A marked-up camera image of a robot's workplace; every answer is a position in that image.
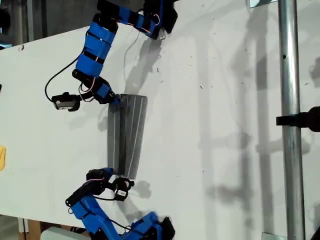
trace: black clamp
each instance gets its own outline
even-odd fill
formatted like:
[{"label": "black clamp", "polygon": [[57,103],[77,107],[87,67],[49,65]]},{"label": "black clamp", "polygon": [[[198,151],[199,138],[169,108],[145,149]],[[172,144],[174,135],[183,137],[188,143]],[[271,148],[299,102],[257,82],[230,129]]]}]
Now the black clamp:
[{"label": "black clamp", "polygon": [[277,126],[309,128],[313,132],[320,132],[320,106],[315,106],[308,112],[299,112],[289,116],[276,117]]},{"label": "black clamp", "polygon": [[106,186],[106,188],[114,192],[114,200],[123,202],[128,197],[129,190],[134,185],[134,181],[131,181],[128,178],[119,177],[116,178],[109,186]]},{"label": "black clamp", "polygon": [[92,92],[86,92],[80,95],[70,95],[69,92],[64,92],[61,95],[52,97],[52,103],[57,110],[66,109],[69,112],[75,112],[80,108],[80,101],[92,98]]}]

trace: blue robotic arm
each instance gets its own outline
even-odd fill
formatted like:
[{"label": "blue robotic arm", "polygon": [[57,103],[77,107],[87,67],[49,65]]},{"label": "blue robotic arm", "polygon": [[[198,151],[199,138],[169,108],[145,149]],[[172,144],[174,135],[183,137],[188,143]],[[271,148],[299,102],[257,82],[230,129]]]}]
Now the blue robotic arm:
[{"label": "blue robotic arm", "polygon": [[174,9],[175,0],[146,0],[143,15],[115,5],[107,0],[99,0],[97,13],[85,36],[84,48],[76,59],[72,76],[86,86],[88,90],[79,95],[65,92],[53,96],[51,101],[56,109],[77,111],[80,101],[97,100],[100,104],[118,104],[121,99],[109,83],[100,76],[104,62],[118,30],[118,23],[130,25],[152,39],[157,39],[161,29],[171,33],[178,14]]},{"label": "blue robotic arm", "polygon": [[94,195],[101,194],[106,188],[114,192],[115,201],[124,201],[134,182],[123,177],[109,182],[112,168],[94,169],[86,175],[87,181],[66,201],[75,217],[82,220],[84,227],[93,240],[172,240],[175,230],[168,217],[159,222],[155,212],[133,222],[129,232],[119,235],[110,219],[100,208]]}]

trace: silver metal pipe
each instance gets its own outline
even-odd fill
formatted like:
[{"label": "silver metal pipe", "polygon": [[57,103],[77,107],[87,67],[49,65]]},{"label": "silver metal pipe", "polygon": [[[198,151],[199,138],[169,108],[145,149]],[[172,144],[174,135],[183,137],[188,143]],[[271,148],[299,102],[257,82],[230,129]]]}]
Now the silver metal pipe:
[{"label": "silver metal pipe", "polygon": [[[300,112],[297,1],[279,0],[282,115]],[[286,221],[288,240],[305,240],[301,130],[283,126]]]}]

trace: gray plastic object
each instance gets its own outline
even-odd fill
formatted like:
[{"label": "gray plastic object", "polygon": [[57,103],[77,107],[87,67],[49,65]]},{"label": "gray plastic object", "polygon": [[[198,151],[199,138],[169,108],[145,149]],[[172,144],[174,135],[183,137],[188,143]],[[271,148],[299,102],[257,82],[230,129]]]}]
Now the gray plastic object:
[{"label": "gray plastic object", "polygon": [[249,0],[250,8],[267,5],[269,3],[276,2],[277,0]]},{"label": "gray plastic object", "polygon": [[121,94],[120,98],[120,104],[108,108],[107,162],[116,175],[136,179],[148,98],[131,94]]}]

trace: white tabletop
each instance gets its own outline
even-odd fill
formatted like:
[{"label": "white tabletop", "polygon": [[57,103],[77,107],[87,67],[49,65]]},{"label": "white tabletop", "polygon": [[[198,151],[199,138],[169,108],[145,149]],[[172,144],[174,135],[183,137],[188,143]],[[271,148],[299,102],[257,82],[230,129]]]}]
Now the white tabletop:
[{"label": "white tabletop", "polygon": [[[175,6],[171,35],[151,41],[121,25],[104,63],[113,90],[147,96],[148,109],[136,187],[101,207],[124,225],[149,211],[170,216],[177,240],[285,236],[278,5]],[[302,111],[320,104],[319,9],[320,0],[298,1]],[[65,199],[88,170],[107,165],[108,106],[58,111],[44,86],[80,53],[87,29],[0,51],[0,214],[82,226]],[[50,96],[77,93],[73,69],[52,81]],[[320,220],[320,135],[303,129],[302,138],[309,239]]]}]

